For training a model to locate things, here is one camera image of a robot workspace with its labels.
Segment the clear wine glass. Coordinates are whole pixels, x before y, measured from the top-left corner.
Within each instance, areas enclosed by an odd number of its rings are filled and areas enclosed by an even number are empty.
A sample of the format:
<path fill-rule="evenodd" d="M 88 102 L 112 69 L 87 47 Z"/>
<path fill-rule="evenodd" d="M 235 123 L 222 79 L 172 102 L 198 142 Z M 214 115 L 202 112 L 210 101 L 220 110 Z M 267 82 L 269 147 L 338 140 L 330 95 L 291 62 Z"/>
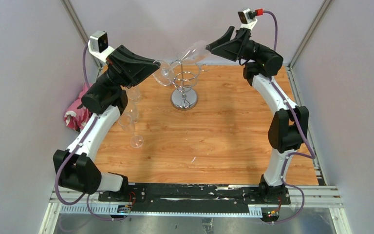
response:
<path fill-rule="evenodd" d="M 200 40 L 192 44 L 185 51 L 177 55 L 178 64 L 194 64 L 204 60 L 210 54 L 209 45 L 206 41 Z"/>
<path fill-rule="evenodd" d="M 154 63 L 159 65 L 159 69 L 152 74 L 154 79 L 163 86 L 173 84 L 175 81 L 174 68 L 178 65 L 178 62 L 168 63 L 164 60 L 155 60 Z"/>
<path fill-rule="evenodd" d="M 141 91 L 138 86 L 131 88 L 126 88 L 128 99 L 132 100 L 134 103 L 139 103 L 142 99 Z"/>
<path fill-rule="evenodd" d="M 139 121 L 139 111 L 136 104 L 133 101 L 128 102 L 124 113 L 130 115 L 134 123 L 137 123 Z"/>

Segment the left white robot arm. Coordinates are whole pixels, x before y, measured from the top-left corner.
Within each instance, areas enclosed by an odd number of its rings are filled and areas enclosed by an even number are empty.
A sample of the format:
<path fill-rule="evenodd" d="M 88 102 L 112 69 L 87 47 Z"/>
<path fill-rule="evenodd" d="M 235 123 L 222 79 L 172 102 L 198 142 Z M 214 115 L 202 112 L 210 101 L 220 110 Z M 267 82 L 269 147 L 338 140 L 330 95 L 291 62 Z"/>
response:
<path fill-rule="evenodd" d="M 60 196 L 61 187 L 83 195 L 111 191 L 117 201 L 125 201 L 130 195 L 128 178 L 101 172 L 94 163 L 95 157 L 106 134 L 128 104 L 125 89 L 143 82 L 159 69 L 160 62 L 137 55 L 124 45 L 95 50 L 86 45 L 84 51 L 106 63 L 108 69 L 81 99 L 81 107 L 92 113 L 89 122 L 67 149 L 54 153 L 55 193 Z"/>

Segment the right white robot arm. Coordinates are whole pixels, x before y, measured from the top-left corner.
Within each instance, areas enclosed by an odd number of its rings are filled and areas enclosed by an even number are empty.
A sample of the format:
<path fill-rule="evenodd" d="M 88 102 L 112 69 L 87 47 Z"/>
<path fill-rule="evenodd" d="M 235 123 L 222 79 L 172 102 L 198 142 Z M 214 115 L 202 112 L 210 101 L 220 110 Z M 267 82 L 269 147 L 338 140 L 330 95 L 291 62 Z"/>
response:
<path fill-rule="evenodd" d="M 258 185 L 260 200 L 269 204 L 285 193 L 288 164 L 307 140 L 309 111 L 293 102 L 274 79 L 282 67 L 282 56 L 250 36 L 250 29 L 230 26 L 207 50 L 231 61 L 245 60 L 243 78 L 260 93 L 273 114 L 268 130 L 271 156 Z"/>

